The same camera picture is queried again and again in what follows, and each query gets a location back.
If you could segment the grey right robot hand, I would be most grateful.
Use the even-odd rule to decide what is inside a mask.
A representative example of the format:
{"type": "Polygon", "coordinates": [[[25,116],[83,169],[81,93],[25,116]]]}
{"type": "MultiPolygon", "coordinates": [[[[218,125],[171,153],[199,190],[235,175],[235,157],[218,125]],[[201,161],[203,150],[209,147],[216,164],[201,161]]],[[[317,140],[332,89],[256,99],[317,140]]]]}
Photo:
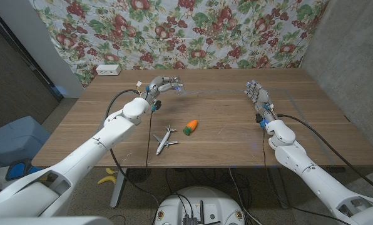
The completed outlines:
{"type": "Polygon", "coordinates": [[[253,102],[256,112],[265,122],[277,120],[278,117],[274,111],[273,102],[268,91],[261,84],[254,80],[246,83],[244,93],[253,102]]]}

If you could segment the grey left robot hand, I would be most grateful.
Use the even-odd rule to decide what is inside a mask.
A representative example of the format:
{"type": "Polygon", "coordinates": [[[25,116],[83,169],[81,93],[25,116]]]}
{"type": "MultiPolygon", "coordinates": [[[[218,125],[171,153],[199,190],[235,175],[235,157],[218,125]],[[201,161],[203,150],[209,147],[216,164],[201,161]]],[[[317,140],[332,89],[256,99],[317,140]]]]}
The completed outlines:
{"type": "Polygon", "coordinates": [[[181,89],[183,86],[184,84],[179,77],[157,76],[151,81],[148,89],[141,97],[152,105],[161,93],[181,89]]]}

